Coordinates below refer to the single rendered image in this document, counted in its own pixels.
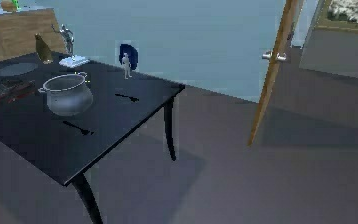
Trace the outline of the olive green bottle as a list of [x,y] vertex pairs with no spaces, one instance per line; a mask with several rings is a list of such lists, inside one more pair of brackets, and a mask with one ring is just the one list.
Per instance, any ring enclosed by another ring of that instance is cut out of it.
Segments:
[[49,48],[49,46],[43,40],[42,36],[39,33],[35,34],[35,40],[36,40],[36,43],[35,43],[36,53],[37,53],[39,59],[44,64],[52,63],[53,58],[52,58],[51,49]]

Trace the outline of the black table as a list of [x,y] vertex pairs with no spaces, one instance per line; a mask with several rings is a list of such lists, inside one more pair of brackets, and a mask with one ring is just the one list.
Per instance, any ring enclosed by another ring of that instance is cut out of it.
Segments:
[[[0,69],[16,63],[38,65],[23,75],[0,77],[0,90],[7,81],[34,81],[36,88],[34,94],[0,103],[0,141],[59,184],[73,185],[92,223],[103,224],[86,171],[158,111],[164,113],[166,139],[171,141],[173,102],[184,87],[140,73],[125,79],[122,69],[95,61],[68,68],[59,64],[61,57],[53,53],[50,64],[41,62],[34,53],[0,61]],[[53,77],[79,72],[87,73],[86,85],[93,103],[74,116],[54,114],[47,106],[46,95],[38,89]],[[131,102],[115,93],[139,101]],[[95,133],[82,135],[63,121]]]

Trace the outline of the black spoon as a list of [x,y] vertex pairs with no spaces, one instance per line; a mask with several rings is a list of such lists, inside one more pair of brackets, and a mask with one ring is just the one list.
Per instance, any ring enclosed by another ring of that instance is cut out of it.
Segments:
[[74,124],[72,124],[71,122],[68,122],[68,121],[63,121],[63,124],[78,129],[82,133],[82,135],[93,135],[95,133],[93,131],[78,127],[78,126],[76,126],[76,125],[74,125]]
[[137,98],[137,97],[127,96],[127,95],[123,95],[123,94],[119,94],[119,93],[115,93],[114,95],[118,96],[118,97],[128,98],[131,102],[139,101],[139,98]]

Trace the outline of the white figurine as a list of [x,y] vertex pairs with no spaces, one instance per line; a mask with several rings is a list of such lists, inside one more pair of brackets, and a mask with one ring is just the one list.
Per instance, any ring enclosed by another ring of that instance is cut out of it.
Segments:
[[125,79],[131,78],[131,63],[127,53],[123,54],[122,65],[124,69],[124,78]]

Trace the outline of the blue round object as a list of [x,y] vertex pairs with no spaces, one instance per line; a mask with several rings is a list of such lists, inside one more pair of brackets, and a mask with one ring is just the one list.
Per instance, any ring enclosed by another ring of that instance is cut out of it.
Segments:
[[135,70],[137,68],[137,65],[138,65],[138,51],[137,51],[137,49],[134,48],[130,44],[121,44],[119,46],[119,55],[118,55],[119,62],[122,62],[122,58],[123,58],[125,53],[128,54],[131,69]]

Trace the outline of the wooden room door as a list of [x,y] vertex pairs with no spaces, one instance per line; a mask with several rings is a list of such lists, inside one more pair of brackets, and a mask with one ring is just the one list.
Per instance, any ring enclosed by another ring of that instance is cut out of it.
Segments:
[[[300,10],[303,7],[303,1],[304,0],[286,0],[274,46],[271,50],[274,56],[277,53],[286,53],[286,48],[290,46],[290,41],[292,40],[294,28],[298,22]],[[274,57],[269,60],[265,81],[247,143],[248,146],[253,144],[257,131],[259,130],[260,123],[265,115],[281,63],[282,62],[276,61]]]

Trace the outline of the grey metal pot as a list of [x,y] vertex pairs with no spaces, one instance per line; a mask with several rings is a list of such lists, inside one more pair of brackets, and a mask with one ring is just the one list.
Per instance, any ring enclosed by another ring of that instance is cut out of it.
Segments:
[[58,116],[74,116],[93,103],[93,94],[86,85],[86,72],[65,74],[47,80],[39,93],[44,93],[47,106]]

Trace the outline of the dark red knife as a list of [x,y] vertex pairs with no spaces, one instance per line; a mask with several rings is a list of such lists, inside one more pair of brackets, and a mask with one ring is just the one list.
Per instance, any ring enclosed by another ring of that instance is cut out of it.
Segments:
[[35,93],[34,81],[7,81],[0,90],[0,103],[12,103]]

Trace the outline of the grey plate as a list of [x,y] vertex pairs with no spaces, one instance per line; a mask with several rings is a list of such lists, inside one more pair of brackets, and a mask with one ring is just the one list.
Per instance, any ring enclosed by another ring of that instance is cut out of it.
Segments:
[[35,63],[16,63],[0,69],[0,77],[12,77],[32,72],[38,68]]

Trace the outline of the wooden cabinet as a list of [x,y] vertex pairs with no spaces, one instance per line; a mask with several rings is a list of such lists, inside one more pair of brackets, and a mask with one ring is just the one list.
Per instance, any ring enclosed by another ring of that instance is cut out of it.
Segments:
[[51,25],[59,28],[52,8],[0,14],[0,61],[34,53],[36,33],[52,51],[65,53],[64,41]]

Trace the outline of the framed picture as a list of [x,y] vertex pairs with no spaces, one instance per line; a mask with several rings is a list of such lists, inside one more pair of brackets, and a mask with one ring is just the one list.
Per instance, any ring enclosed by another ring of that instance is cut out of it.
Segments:
[[358,0],[323,0],[314,28],[358,33]]

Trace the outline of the brown bread loaf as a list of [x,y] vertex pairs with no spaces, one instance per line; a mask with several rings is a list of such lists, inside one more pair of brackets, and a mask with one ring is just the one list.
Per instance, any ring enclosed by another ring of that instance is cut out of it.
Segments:
[[14,3],[11,0],[2,0],[0,5],[4,11],[7,11],[7,12],[16,12],[17,11],[17,7],[14,5]]

